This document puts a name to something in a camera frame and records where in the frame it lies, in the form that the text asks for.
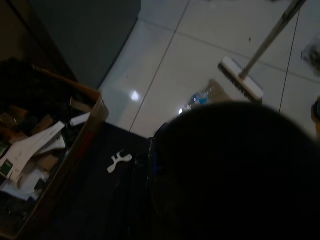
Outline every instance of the floor tile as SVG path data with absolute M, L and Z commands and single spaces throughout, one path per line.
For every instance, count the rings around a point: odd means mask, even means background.
M 173 32 L 138 21 L 100 90 L 107 122 L 129 130 L 172 39 Z
M 159 127 L 177 117 L 191 96 L 201 91 L 209 79 L 216 79 L 235 100 L 246 98 L 222 75 L 218 64 L 229 53 L 176 34 L 151 85 L 131 131 L 151 137 Z M 231 55 L 240 65 L 247 58 Z M 279 111 L 286 73 L 256 65 L 251 76 L 263 87 L 264 104 Z
M 301 59 L 301 51 L 320 34 L 320 1 L 308 0 L 300 10 L 299 21 L 296 27 L 289 72 L 309 78 L 320 83 L 320 76 L 316 75 L 311 67 Z
M 317 131 L 311 119 L 311 108 L 319 96 L 320 84 L 288 74 L 280 112 L 315 137 Z
M 190 0 L 178 32 L 252 57 L 281 18 L 290 1 Z M 297 16 L 261 61 L 287 71 Z
M 176 30 L 189 0 L 142 0 L 139 18 Z

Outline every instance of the dark wall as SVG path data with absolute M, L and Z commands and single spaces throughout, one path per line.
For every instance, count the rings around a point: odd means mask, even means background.
M 141 9 L 140 0 L 29 0 L 77 80 L 97 88 Z

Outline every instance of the white tile floor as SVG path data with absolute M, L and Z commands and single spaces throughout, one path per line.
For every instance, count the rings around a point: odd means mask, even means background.
M 152 137 L 212 78 L 230 97 L 245 100 L 220 73 L 218 63 L 224 56 L 242 66 L 248 63 L 289 4 L 289 0 L 142 0 L 139 21 L 101 86 L 110 110 L 107 122 Z M 319 0 L 307 1 L 250 73 L 264 90 L 263 104 L 311 136 L 316 134 L 310 112 L 320 96 L 320 77 L 300 53 L 318 34 L 319 7 Z

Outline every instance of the broom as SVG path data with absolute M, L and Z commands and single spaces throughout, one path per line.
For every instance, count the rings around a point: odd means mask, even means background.
M 249 76 L 249 71 L 265 53 L 268 47 L 273 43 L 277 36 L 288 25 L 290 20 L 296 15 L 299 9 L 307 0 L 294 0 L 288 9 L 284 12 L 281 19 L 272 29 L 268 37 L 264 40 L 258 51 L 252 57 L 248 65 L 242 69 L 230 57 L 225 57 L 218 68 L 222 73 L 246 96 L 252 103 L 262 104 L 264 91 L 262 88 Z

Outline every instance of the broom handle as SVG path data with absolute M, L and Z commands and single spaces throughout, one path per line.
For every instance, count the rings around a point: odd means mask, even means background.
M 288 25 L 290 20 L 296 15 L 296 13 L 300 10 L 303 4 L 307 0 L 294 0 L 288 9 L 284 12 L 281 19 L 272 29 L 268 37 L 264 40 L 258 51 L 254 54 L 253 58 L 250 60 L 248 65 L 243 69 L 243 71 L 239 74 L 241 79 L 245 79 L 251 68 L 255 65 L 255 63 L 260 59 L 260 57 L 265 53 L 265 51 L 269 48 L 269 46 L 273 43 L 273 41 L 278 37 L 278 35 L 282 32 L 282 30 Z

